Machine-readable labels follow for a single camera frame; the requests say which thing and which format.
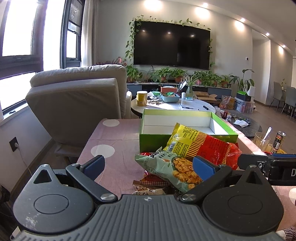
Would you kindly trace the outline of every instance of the beige couch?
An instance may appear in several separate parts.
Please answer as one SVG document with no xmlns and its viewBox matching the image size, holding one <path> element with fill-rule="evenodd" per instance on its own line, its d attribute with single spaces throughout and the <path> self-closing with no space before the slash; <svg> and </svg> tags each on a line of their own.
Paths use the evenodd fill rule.
<svg viewBox="0 0 296 241">
<path fill-rule="evenodd" d="M 96 65 L 37 73 L 26 96 L 29 107 L 59 144 L 56 154 L 79 157 L 103 118 L 130 118 L 126 111 L 126 70 Z"/>
</svg>

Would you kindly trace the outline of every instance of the white cable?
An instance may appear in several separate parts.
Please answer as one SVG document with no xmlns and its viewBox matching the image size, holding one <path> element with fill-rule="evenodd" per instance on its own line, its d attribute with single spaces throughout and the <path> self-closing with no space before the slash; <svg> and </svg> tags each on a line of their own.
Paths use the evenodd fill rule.
<svg viewBox="0 0 296 241">
<path fill-rule="evenodd" d="M 22 162 L 24 163 L 24 165 L 26 166 L 26 168 L 27 168 L 28 171 L 30 172 L 31 176 L 33 176 L 32 173 L 31 173 L 31 171 L 30 171 L 30 169 L 29 169 L 29 167 L 27 166 L 27 164 L 25 163 L 25 161 L 24 161 L 24 159 L 23 159 L 23 157 L 22 157 L 22 153 L 21 153 L 21 151 L 20 151 L 20 146 L 19 146 L 19 144 L 15 143 L 15 147 L 16 147 L 16 148 L 19 150 L 19 152 L 20 152 L 20 157 L 22 158 Z"/>
</svg>

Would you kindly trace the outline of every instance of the green box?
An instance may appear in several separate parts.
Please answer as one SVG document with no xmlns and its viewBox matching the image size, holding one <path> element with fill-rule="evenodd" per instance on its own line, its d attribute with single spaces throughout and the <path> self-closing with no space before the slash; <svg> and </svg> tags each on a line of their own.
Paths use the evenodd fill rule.
<svg viewBox="0 0 296 241">
<path fill-rule="evenodd" d="M 190 110 L 145 109 L 140 128 L 140 152 L 154 152 L 164 148 L 176 123 L 236 143 L 238 134 L 212 112 Z"/>
</svg>

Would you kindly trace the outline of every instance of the yellow can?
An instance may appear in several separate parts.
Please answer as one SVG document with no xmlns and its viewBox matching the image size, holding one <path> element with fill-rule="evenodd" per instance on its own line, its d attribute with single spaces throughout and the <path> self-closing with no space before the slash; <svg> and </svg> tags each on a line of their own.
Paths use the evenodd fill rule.
<svg viewBox="0 0 296 241">
<path fill-rule="evenodd" d="M 147 105 L 147 91 L 137 91 L 137 106 Z"/>
</svg>

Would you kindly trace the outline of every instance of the electrical outlet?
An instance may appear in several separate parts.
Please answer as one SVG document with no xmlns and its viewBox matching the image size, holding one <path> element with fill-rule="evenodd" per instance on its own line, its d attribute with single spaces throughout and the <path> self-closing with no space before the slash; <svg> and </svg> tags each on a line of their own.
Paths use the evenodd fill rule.
<svg viewBox="0 0 296 241">
<path fill-rule="evenodd" d="M 14 138 L 9 142 L 12 151 L 15 151 L 15 150 L 17 149 L 17 147 L 15 146 L 15 143 L 18 144 L 18 142 L 17 142 L 17 138 L 16 138 L 16 137 L 14 137 Z"/>
</svg>

